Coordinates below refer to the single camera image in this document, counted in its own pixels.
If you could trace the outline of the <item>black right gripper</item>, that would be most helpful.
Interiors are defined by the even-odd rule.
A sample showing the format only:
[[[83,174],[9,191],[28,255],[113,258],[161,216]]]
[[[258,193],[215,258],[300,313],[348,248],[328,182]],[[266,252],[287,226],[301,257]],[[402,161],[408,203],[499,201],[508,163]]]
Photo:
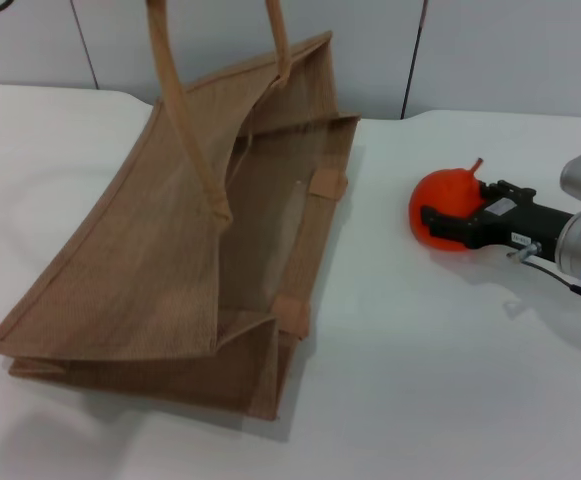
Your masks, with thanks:
[[[557,242],[573,217],[571,213],[537,204],[535,190],[504,180],[490,184],[479,181],[478,190],[482,204],[469,218],[422,206],[420,216],[429,235],[469,249],[503,245],[521,250],[534,243],[539,245],[539,258],[555,260]]]

